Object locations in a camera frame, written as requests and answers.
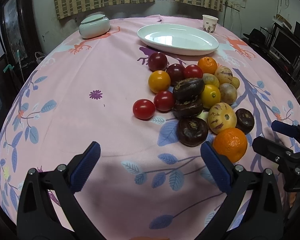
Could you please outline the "small water chestnut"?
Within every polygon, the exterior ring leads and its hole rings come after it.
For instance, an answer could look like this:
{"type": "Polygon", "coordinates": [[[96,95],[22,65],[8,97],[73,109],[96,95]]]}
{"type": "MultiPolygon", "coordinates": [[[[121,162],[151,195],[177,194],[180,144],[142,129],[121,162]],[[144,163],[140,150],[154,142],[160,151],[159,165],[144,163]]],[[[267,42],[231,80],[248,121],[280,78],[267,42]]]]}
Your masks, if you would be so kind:
{"type": "Polygon", "coordinates": [[[236,128],[240,129],[244,134],[250,133],[255,126],[255,119],[252,113],[244,108],[236,111],[237,124],[236,128]]]}

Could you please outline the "orange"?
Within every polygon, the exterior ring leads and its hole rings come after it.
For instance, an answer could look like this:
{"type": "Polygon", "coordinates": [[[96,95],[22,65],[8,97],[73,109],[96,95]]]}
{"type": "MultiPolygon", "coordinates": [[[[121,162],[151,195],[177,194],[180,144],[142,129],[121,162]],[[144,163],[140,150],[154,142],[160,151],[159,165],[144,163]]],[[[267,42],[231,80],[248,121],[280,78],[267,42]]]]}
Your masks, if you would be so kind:
{"type": "Polygon", "coordinates": [[[216,135],[212,145],[218,154],[236,163],[245,155],[248,141],[240,129],[227,128],[216,135]]]}
{"type": "Polygon", "coordinates": [[[214,75],[217,70],[217,62],[212,57],[202,57],[198,62],[197,66],[202,70],[203,74],[214,75]]]}

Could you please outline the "large striped pepino melon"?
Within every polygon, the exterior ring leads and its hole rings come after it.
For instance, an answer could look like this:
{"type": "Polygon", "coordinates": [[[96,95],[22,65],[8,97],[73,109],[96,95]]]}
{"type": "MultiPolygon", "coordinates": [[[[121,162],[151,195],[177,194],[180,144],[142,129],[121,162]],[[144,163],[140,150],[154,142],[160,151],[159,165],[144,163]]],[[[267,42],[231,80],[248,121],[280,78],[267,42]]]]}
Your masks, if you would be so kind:
{"type": "Polygon", "coordinates": [[[237,125],[237,116],[230,105],[220,102],[210,108],[207,122],[211,131],[219,134],[227,128],[235,128],[237,125]]]}

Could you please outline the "round brownish fruit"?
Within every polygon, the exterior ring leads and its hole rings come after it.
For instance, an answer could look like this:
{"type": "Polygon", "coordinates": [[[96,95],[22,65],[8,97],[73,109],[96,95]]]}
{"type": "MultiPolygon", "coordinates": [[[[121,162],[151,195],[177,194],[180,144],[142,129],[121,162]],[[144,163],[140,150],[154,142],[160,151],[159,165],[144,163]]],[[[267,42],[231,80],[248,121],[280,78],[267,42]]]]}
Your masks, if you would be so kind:
{"type": "Polygon", "coordinates": [[[221,102],[232,105],[237,100],[237,89],[230,83],[223,83],[219,87],[221,102]]]}

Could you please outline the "small yellow longan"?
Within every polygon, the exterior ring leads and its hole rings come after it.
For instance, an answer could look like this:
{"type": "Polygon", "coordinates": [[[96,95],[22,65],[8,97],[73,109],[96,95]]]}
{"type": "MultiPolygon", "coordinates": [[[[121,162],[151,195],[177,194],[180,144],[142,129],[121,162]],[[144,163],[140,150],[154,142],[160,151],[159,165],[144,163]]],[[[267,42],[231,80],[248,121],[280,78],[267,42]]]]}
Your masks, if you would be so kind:
{"type": "Polygon", "coordinates": [[[240,80],[237,77],[233,77],[231,84],[238,89],[240,87],[240,80]]]}

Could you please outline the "dark water chestnut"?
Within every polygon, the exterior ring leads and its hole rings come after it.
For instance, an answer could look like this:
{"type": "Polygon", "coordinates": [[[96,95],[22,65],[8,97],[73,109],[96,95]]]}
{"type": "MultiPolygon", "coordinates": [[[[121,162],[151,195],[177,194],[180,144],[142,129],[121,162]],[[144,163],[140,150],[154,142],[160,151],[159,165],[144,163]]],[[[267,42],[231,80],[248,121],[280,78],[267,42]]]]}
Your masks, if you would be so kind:
{"type": "Polygon", "coordinates": [[[179,141],[189,147],[196,147],[207,139],[209,127],[201,118],[180,119],[177,124],[177,137],[179,141]]]}
{"type": "Polygon", "coordinates": [[[198,116],[203,111],[203,103],[201,99],[188,101],[188,102],[176,102],[172,108],[172,112],[177,119],[189,118],[198,116]]]}
{"type": "Polygon", "coordinates": [[[202,79],[192,77],[178,81],[173,88],[173,96],[175,101],[185,102],[197,98],[205,88],[202,79]]]}

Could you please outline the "red tomato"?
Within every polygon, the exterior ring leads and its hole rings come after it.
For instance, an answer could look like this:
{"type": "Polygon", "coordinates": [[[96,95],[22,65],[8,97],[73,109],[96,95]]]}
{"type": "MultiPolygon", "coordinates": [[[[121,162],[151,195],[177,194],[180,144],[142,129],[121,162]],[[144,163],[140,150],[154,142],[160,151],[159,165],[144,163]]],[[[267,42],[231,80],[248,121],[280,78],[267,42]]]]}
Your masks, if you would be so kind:
{"type": "Polygon", "coordinates": [[[196,64],[191,64],[185,68],[184,77],[186,79],[189,79],[189,78],[201,79],[203,77],[203,72],[196,64]]]}
{"type": "Polygon", "coordinates": [[[169,91],[159,92],[153,100],[156,109],[160,112],[169,112],[175,103],[173,94],[169,91]]]}
{"type": "Polygon", "coordinates": [[[139,99],[134,102],[133,114],[140,120],[149,120],[155,113],[155,105],[147,99],[139,99]]]}

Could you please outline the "dark red plum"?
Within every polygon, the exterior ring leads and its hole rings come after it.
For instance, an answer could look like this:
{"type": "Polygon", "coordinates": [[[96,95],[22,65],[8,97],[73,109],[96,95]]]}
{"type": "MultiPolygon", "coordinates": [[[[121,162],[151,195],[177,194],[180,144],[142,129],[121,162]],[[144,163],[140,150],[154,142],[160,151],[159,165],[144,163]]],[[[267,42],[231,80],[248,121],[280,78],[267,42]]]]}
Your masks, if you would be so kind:
{"type": "Polygon", "coordinates": [[[148,59],[148,67],[152,72],[157,70],[166,70],[167,65],[167,57],[161,52],[153,53],[148,59]]]}
{"type": "Polygon", "coordinates": [[[172,64],[167,68],[166,72],[170,76],[171,86],[175,86],[177,82],[185,79],[184,70],[185,67],[178,63],[172,64]]]}

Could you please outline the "yellow orange tomato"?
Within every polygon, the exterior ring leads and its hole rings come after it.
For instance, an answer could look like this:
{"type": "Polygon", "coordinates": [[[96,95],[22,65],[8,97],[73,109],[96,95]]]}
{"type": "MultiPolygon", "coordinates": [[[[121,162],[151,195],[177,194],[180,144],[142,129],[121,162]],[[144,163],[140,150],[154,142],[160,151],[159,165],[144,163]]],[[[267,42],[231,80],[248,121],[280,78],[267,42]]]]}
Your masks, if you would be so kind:
{"type": "Polygon", "coordinates": [[[157,94],[161,91],[168,90],[171,85],[169,74],[163,70],[154,71],[148,79],[150,90],[157,94]]]}

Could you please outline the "computer monitor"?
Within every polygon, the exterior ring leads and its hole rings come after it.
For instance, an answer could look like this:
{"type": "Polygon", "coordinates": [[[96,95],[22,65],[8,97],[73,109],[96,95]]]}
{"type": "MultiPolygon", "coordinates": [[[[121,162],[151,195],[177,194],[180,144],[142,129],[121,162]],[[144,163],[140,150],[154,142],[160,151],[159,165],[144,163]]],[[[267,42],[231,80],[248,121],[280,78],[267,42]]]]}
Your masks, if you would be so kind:
{"type": "Polygon", "coordinates": [[[300,58],[300,45],[281,29],[276,30],[270,51],[291,65],[300,58]]]}

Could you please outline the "floral paper cup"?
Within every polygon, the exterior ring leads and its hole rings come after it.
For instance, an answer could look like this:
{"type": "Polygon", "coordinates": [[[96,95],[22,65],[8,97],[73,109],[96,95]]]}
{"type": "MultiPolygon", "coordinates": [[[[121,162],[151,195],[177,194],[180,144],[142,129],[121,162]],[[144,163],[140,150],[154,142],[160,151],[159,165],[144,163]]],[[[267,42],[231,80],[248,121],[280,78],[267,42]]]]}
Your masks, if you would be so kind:
{"type": "Polygon", "coordinates": [[[203,15],[203,31],[214,33],[218,23],[218,18],[211,15],[203,15]]]}

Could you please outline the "pink patterned tablecloth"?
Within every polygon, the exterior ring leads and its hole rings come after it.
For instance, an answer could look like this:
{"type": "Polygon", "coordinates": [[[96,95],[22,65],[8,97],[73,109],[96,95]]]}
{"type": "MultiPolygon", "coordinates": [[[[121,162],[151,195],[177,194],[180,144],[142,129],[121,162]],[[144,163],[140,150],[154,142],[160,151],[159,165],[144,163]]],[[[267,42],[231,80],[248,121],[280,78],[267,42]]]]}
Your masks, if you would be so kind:
{"type": "Polygon", "coordinates": [[[76,199],[106,239],[195,239],[226,195],[199,147],[177,138],[173,113],[137,119],[152,100],[148,59],[138,38],[151,24],[202,30],[202,20],[154,15],[111,20],[106,34],[65,38],[29,75],[0,131],[0,207],[12,224],[31,168],[54,170],[91,142],[101,157],[76,199]]]}

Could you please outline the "white oval plate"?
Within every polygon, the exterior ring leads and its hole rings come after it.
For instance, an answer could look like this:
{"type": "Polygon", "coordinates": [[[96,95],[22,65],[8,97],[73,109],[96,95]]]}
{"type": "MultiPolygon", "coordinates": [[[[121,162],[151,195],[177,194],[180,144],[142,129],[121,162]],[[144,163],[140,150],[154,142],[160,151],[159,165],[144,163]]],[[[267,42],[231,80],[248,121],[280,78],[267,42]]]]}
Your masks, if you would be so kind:
{"type": "Polygon", "coordinates": [[[141,27],[139,39],[154,49],[184,56],[202,56],[213,53],[219,42],[212,35],[185,25],[158,23],[141,27]]]}

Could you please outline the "pale green lidded jar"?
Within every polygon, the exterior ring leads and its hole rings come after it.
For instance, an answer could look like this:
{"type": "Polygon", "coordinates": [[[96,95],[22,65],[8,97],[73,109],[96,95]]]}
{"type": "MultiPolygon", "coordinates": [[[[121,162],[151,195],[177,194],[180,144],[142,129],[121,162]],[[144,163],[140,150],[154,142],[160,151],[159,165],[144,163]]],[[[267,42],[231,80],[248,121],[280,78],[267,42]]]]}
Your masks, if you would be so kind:
{"type": "Polygon", "coordinates": [[[104,14],[91,15],[79,25],[79,33],[83,39],[101,36],[110,29],[110,21],[104,14]]]}

